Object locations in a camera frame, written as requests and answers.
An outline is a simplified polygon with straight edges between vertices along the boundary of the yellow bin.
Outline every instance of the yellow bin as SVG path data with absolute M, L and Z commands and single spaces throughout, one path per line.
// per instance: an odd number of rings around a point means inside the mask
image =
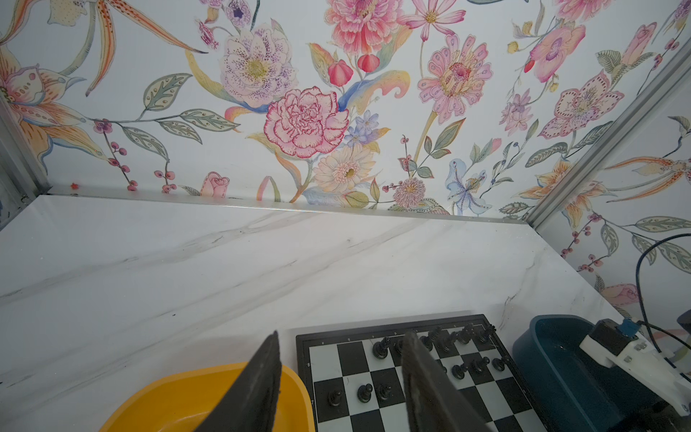
M 245 363 L 170 375 L 123 403 L 100 432 L 190 432 L 206 418 L 235 382 Z M 314 432 L 305 384 L 287 366 L 281 373 L 274 432 Z

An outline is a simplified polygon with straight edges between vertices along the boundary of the wall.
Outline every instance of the wall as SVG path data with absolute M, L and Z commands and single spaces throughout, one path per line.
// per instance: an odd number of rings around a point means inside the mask
M 54 185 L 520 218 L 688 38 L 688 0 L 130 1 L 0 6 Z
M 607 191 L 588 200 L 578 223 L 568 208 L 554 214 L 538 232 L 623 314 L 641 318 L 635 268 L 641 253 L 654 242 L 691 232 L 691 74 L 656 108 L 614 155 L 591 184 Z M 676 318 L 691 308 L 691 239 L 665 243 L 647 255 L 641 267 L 641 294 L 651 323 L 691 341 Z M 665 335 L 657 339 L 677 350 L 685 370 L 688 350 Z

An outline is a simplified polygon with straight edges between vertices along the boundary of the marble tabletop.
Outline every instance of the marble tabletop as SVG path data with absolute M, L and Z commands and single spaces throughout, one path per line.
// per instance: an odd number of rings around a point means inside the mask
M 295 335 L 621 316 L 528 225 L 41 196 L 0 231 L 0 429 L 96 431 L 170 374 Z

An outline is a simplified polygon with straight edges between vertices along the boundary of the chessboard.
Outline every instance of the chessboard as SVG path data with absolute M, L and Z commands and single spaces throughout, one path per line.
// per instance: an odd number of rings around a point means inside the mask
M 297 336 L 298 374 L 318 432 L 410 430 L 400 355 L 408 331 L 491 431 L 548 430 L 494 327 L 471 315 Z

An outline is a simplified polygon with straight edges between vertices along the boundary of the floral wallpaper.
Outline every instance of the floral wallpaper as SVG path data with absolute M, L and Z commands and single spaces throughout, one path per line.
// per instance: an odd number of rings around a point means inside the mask
M 641 254 L 663 238 L 691 233 L 691 74 L 662 107 L 617 147 L 605 168 L 538 232 L 623 315 L 642 318 L 636 291 Z M 565 163 L 552 173 L 559 176 Z M 678 238 L 653 249 L 641 267 L 648 319 L 682 340 L 691 336 L 676 318 L 691 308 L 691 241 Z M 672 338 L 654 334 L 672 360 L 691 375 L 691 356 Z
M 76 193 L 524 218 L 676 54 L 690 7 L 11 0 L 0 90 Z

